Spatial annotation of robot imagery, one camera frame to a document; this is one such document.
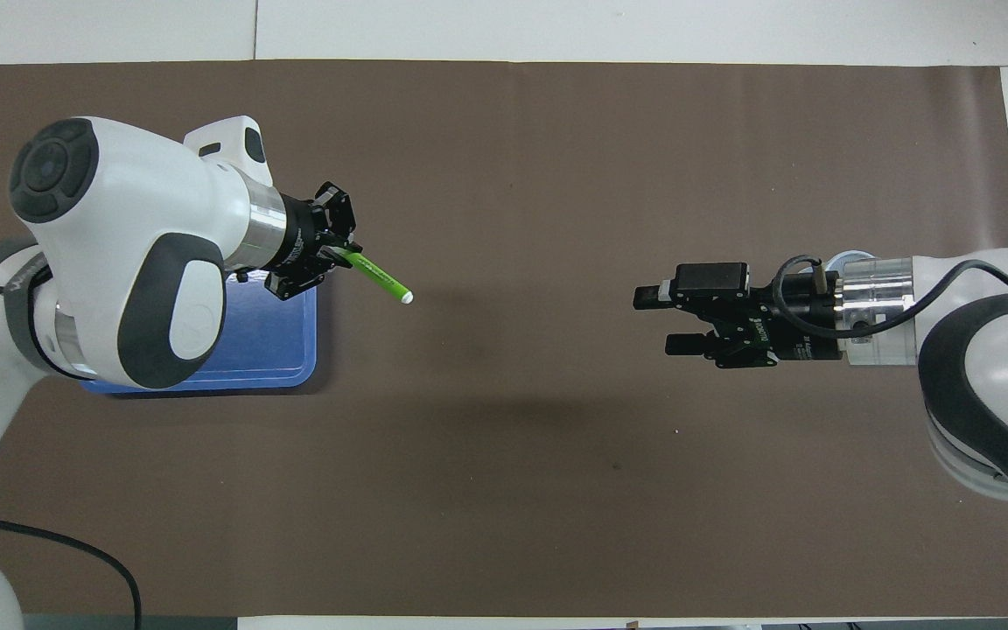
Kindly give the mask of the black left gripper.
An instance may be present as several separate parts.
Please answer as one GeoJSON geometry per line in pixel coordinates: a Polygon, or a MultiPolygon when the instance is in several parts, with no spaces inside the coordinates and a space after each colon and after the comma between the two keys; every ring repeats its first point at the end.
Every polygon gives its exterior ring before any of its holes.
{"type": "Polygon", "coordinates": [[[269,259],[264,289],[284,302],[323,283],[335,269],[351,269],[344,252],[356,229],[351,196],[333,182],[325,182],[313,199],[281,194],[285,211],[283,242],[269,259]]]}

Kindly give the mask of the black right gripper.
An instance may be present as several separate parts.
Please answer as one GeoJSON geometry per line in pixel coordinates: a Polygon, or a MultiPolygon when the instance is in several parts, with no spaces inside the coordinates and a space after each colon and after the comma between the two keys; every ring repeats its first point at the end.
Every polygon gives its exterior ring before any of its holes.
{"type": "MultiPolygon", "coordinates": [[[[835,299],[818,292],[801,274],[784,276],[787,311],[809,326],[835,328],[835,299]]],[[[752,288],[745,262],[681,263],[675,274],[657,284],[637,287],[637,311],[705,312],[711,333],[672,333],[665,339],[669,356],[704,356],[718,368],[768,368],[782,361],[837,361],[839,342],[801,331],[773,302],[771,287],[752,288]]]]}

